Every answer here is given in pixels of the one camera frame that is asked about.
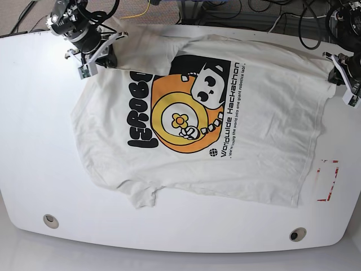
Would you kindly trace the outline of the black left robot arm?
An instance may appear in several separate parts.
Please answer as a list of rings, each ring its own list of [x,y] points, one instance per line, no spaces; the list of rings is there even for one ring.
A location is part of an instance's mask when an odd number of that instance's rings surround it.
[[[360,83],[360,1],[335,1],[326,15],[325,28],[333,42],[354,54],[341,63],[349,80]]]

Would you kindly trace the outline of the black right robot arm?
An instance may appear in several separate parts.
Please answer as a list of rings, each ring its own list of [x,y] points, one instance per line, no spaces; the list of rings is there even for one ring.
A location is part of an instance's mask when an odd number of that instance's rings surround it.
[[[47,27],[56,36],[63,36],[76,47],[84,65],[99,48],[118,32],[104,25],[115,14],[119,1],[115,1],[109,13],[90,12],[88,1],[56,1],[47,17]]]

